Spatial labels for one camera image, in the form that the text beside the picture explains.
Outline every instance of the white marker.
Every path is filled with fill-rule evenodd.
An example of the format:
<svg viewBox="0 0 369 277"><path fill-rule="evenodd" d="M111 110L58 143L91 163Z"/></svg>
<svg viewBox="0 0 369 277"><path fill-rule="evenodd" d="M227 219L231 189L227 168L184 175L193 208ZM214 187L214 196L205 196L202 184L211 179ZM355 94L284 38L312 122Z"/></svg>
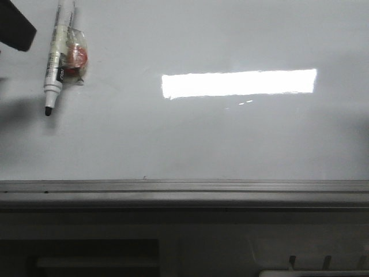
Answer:
<svg viewBox="0 0 369 277"><path fill-rule="evenodd" d="M59 0L58 3L44 83L46 116L51 115L55 101L63 88L64 68L62 66L68 54L68 30L73 21L75 6L75 0Z"/></svg>

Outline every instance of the black marker tip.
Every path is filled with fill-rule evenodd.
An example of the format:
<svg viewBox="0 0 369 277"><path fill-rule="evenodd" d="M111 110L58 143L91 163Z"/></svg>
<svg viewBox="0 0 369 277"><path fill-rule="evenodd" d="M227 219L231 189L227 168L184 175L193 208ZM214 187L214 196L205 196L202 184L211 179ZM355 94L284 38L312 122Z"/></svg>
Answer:
<svg viewBox="0 0 369 277"><path fill-rule="evenodd" d="M52 112L52 108L50 107L45 107L45 115L47 117L49 117L51 115L51 112Z"/></svg>

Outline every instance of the metal ledge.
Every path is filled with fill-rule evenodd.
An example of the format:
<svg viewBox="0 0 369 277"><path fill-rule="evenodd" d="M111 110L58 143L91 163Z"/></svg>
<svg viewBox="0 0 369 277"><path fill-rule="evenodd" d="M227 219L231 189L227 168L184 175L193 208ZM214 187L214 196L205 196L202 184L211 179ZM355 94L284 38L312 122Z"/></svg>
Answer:
<svg viewBox="0 0 369 277"><path fill-rule="evenodd" d="M369 208L369 181L0 181L0 208Z"/></svg>

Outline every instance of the plastic wrapper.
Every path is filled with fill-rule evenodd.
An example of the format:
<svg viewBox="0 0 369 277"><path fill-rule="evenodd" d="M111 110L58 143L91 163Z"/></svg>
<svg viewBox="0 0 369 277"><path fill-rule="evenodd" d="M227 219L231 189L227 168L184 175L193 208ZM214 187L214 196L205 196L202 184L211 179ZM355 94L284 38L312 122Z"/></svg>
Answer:
<svg viewBox="0 0 369 277"><path fill-rule="evenodd" d="M68 32L68 54L63 65L64 83L83 85L87 70L87 43L83 32L70 29Z"/></svg>

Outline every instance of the black object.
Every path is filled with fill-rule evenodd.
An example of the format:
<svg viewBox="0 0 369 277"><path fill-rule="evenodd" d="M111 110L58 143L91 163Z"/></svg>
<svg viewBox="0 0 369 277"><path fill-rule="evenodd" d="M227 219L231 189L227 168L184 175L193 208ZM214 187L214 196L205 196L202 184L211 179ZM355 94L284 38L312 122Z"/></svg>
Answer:
<svg viewBox="0 0 369 277"><path fill-rule="evenodd" d="M45 115L47 117L51 116L51 113L52 113L52 108L50 107L45 107Z"/></svg>
<svg viewBox="0 0 369 277"><path fill-rule="evenodd" d="M36 28L10 0L0 0L0 42L28 51L35 35Z"/></svg>

